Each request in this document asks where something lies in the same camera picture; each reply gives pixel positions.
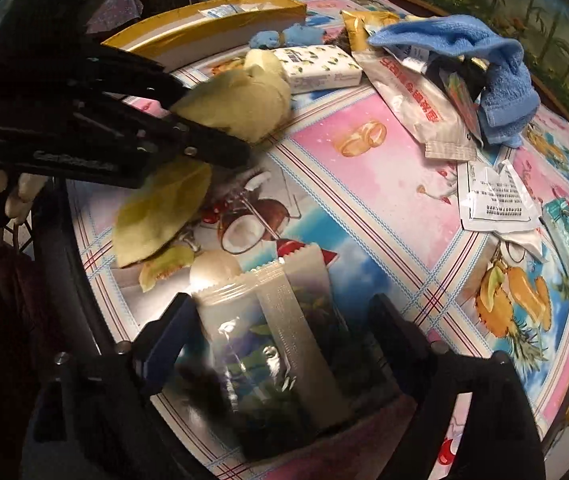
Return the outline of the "colourful fruit tablecloth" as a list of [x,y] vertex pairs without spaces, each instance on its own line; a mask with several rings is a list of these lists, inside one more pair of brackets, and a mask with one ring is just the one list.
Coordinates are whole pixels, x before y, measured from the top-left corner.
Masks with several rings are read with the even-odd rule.
[[[297,23],[306,6],[306,23],[335,36],[343,25],[341,11],[405,10],[388,0],[274,0],[280,14],[267,25]],[[569,123],[540,107],[534,124],[542,128],[531,144],[525,136],[520,148],[482,148],[486,164],[510,159],[527,190],[542,205],[557,197],[569,200]],[[338,155],[333,141],[352,133],[375,133],[380,148],[355,157]],[[236,200],[232,205],[205,211],[204,223],[187,234],[193,250],[214,252],[216,263],[237,263],[243,271],[260,266],[304,243],[327,251],[327,270],[335,304],[353,331],[365,319],[365,307],[375,292],[387,292],[391,302],[429,340],[444,342],[465,356],[488,358],[507,352],[521,372],[542,445],[541,473],[536,451],[516,446],[515,426],[506,422],[490,430],[486,443],[470,439],[479,449],[471,479],[546,478],[545,451],[557,430],[556,422],[569,402],[569,278],[547,234],[542,237],[543,258],[499,240],[496,235],[463,230],[458,216],[454,162],[429,162],[423,148],[400,125],[377,90],[365,81],[359,87],[303,93],[293,98],[292,118],[270,141],[258,163],[269,177],[249,192],[256,212]],[[84,300],[98,312],[111,339],[118,342],[138,335],[155,320],[177,292],[190,292],[188,269],[160,281],[150,292],[138,284],[141,264],[120,269],[112,243],[117,210],[132,190],[68,181],[66,194],[79,258],[91,292]],[[500,260],[519,268],[513,282],[537,292],[546,284],[552,321],[545,332],[533,324],[525,307],[510,296],[508,275],[501,284],[512,301],[515,328],[509,338],[498,338],[483,324],[475,297],[485,271]],[[383,444],[391,453],[399,431],[391,412],[373,416],[336,443],[322,442],[280,457],[251,463],[226,429],[214,428],[191,402],[185,380],[170,379],[162,393],[152,396],[152,415],[160,429],[186,449],[179,464],[206,471],[212,479],[374,479],[373,460],[383,460]]]

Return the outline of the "yellow towel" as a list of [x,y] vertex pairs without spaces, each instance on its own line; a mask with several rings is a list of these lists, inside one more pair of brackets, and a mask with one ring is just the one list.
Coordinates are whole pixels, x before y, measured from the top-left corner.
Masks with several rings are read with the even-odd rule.
[[[255,144],[290,115],[290,84],[273,53],[252,49],[241,68],[201,82],[170,111]],[[117,266],[147,259],[170,242],[196,216],[212,174],[210,165],[192,159],[175,159],[152,174],[117,212],[112,232]]]

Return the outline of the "white tissue pack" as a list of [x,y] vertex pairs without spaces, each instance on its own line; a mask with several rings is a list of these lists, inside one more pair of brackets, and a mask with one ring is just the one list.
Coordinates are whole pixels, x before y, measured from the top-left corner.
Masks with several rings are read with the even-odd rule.
[[282,64],[293,94],[357,87],[362,69],[334,44],[279,48],[272,51]]

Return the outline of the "clear snack packet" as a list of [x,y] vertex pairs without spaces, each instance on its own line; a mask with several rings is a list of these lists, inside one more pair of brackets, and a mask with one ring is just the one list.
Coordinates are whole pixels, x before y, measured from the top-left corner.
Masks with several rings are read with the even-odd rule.
[[385,377],[335,307],[317,245],[205,288],[196,303],[248,460],[332,436],[383,402]]

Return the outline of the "silver foil pouch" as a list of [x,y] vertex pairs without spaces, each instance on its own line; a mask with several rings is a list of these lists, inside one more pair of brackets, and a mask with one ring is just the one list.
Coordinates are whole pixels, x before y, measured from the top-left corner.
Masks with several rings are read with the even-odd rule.
[[476,143],[458,110],[421,72],[425,51],[409,51],[405,63],[390,50],[368,44],[371,36],[399,23],[401,16],[391,11],[354,10],[341,15],[351,56],[398,121],[424,146],[424,155],[455,162],[475,159]]

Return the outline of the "blue towel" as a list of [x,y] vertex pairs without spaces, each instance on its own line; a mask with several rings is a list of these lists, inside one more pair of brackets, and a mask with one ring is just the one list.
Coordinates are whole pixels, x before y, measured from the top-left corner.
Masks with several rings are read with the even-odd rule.
[[479,125],[491,145],[519,148],[521,133],[535,117],[540,98],[524,62],[524,48],[471,15],[401,21],[368,39],[376,48],[417,47],[447,58],[480,58],[488,63],[478,107]]

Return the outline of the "gold cardboard box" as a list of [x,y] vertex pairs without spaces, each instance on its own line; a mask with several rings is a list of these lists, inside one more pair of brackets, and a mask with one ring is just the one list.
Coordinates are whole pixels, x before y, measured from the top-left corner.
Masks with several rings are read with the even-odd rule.
[[306,15],[297,0],[208,0],[146,18],[103,44],[177,70],[243,47],[257,32],[304,23]]

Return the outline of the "white printed sachet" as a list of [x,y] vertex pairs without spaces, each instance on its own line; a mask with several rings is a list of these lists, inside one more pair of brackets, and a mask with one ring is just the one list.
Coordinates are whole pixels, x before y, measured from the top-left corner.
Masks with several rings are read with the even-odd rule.
[[508,159],[498,168],[481,162],[461,162],[457,171],[459,214],[463,229],[496,234],[545,260],[541,210]]

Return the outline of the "teal wet wipe packet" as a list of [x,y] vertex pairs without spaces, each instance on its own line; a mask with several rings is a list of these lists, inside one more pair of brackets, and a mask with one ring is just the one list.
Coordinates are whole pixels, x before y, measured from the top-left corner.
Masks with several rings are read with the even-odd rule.
[[569,201],[560,197],[544,204],[541,221],[549,233],[566,274],[569,276]]

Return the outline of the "blue plush toy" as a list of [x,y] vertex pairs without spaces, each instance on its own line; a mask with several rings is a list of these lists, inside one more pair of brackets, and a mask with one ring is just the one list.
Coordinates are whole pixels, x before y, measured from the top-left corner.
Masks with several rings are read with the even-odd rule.
[[294,24],[282,32],[263,30],[257,32],[249,41],[251,49],[271,50],[290,47],[318,46],[324,43],[324,30],[321,28]]

